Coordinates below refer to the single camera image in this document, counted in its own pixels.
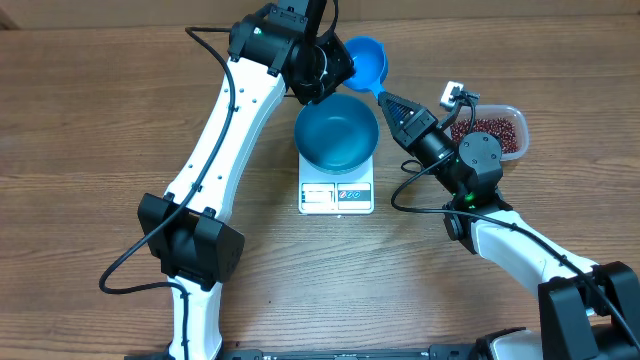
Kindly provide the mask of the blue plastic measuring scoop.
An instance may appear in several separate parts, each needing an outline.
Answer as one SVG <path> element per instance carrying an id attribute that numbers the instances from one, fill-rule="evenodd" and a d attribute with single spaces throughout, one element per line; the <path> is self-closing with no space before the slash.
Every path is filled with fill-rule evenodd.
<path id="1" fill-rule="evenodd" d="M 351 55 L 355 73 L 344 85 L 356 92 L 371 92 L 375 98 L 385 91 L 383 82 L 389 70 L 384 45 L 376 39 L 358 36 L 345 43 Z"/>

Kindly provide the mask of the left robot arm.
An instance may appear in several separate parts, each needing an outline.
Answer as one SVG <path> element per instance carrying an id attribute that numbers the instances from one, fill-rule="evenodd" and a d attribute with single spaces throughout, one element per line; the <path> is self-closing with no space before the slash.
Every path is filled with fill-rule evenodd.
<path id="1" fill-rule="evenodd" d="M 216 359 L 221 290 L 244 236 L 229 226 L 240 179 L 267 120 L 288 91 L 318 104 L 354 73 L 335 29 L 318 31 L 323 0 L 268 3 L 228 29 L 224 79 L 188 161 L 162 196 L 138 207 L 144 243 L 173 296 L 173 338 L 161 359 Z"/>

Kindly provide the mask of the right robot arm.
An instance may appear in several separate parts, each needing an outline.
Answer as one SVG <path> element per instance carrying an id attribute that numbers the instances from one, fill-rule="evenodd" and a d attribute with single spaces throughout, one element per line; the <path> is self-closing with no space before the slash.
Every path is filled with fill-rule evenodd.
<path id="1" fill-rule="evenodd" d="M 486 132 L 454 141 L 446 129 L 478 96 L 449 91 L 438 120 L 426 107 L 380 91 L 376 96 L 393 139 L 420 164 L 415 178 L 434 176 L 452 198 L 438 213 L 448 236 L 493 262 L 533 294 L 540 330 L 512 328 L 476 340 L 469 359 L 636 359 L 639 279 L 622 262 L 600 265 L 562 248 L 529 226 L 498 188 L 500 141 Z"/>

